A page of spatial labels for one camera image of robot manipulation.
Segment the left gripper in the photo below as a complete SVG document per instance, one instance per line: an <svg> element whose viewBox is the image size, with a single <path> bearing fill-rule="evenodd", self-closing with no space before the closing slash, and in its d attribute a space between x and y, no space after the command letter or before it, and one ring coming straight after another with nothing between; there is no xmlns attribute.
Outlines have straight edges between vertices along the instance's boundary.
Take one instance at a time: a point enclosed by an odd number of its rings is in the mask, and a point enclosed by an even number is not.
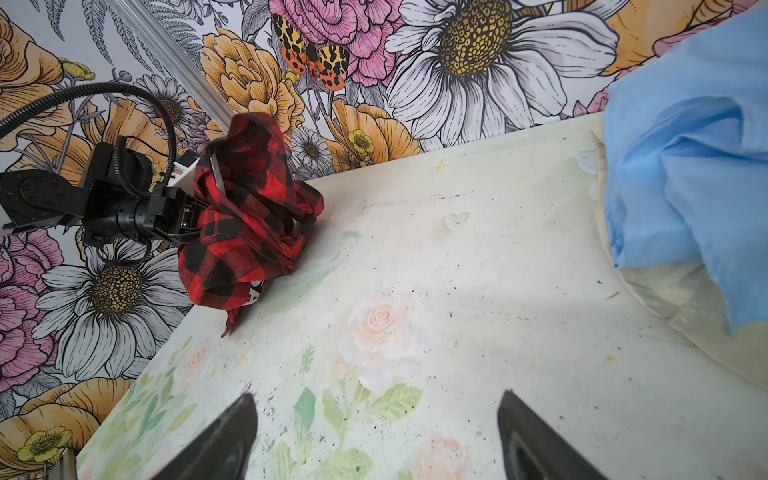
<svg viewBox="0 0 768 480"><path fill-rule="evenodd" d="M83 242L105 246L117 239L155 240L179 246L199 237L199 219L207 205L180 188L156 187L148 198L114 192L90 200L82 219Z"/></svg>

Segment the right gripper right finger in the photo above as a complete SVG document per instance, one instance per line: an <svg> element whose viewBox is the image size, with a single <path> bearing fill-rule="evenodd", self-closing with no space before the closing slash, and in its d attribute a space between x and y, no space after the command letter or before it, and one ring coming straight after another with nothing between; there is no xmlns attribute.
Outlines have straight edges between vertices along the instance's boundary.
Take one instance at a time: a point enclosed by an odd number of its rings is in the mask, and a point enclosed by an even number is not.
<svg viewBox="0 0 768 480"><path fill-rule="evenodd" d="M512 390L497 421L507 479L607 479Z"/></svg>

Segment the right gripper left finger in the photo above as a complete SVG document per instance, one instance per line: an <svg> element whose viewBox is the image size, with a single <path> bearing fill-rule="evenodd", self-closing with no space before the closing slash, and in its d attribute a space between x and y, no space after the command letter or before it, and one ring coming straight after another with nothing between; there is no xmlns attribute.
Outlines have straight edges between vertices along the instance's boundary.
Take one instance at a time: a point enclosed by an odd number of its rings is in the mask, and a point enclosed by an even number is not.
<svg viewBox="0 0 768 480"><path fill-rule="evenodd" d="M152 480L241 480L257 437L251 393L242 394Z"/></svg>

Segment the red black plaid cloth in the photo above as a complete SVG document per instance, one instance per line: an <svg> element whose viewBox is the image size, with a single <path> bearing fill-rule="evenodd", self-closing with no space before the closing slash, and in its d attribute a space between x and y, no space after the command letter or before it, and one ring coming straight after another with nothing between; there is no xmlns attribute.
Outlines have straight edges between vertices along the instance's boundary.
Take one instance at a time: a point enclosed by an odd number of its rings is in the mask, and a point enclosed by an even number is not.
<svg viewBox="0 0 768 480"><path fill-rule="evenodd" d="M178 271L193 304L226 312L231 332L266 282L291 274L324 209L320 192L292 178L274 119L237 114L194 170L205 203L199 232L178 249Z"/></svg>

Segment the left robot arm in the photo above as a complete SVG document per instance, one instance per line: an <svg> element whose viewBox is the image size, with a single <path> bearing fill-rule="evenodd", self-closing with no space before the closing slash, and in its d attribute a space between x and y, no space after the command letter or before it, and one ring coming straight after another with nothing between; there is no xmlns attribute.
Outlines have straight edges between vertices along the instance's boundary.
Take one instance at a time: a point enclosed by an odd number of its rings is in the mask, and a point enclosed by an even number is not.
<svg viewBox="0 0 768 480"><path fill-rule="evenodd" d="M97 144L76 185L42 169L3 173L1 234L80 224L84 243L94 247L117 239L178 246L196 238L206 205L151 180L148 157L127 148L115 153L109 143Z"/></svg>

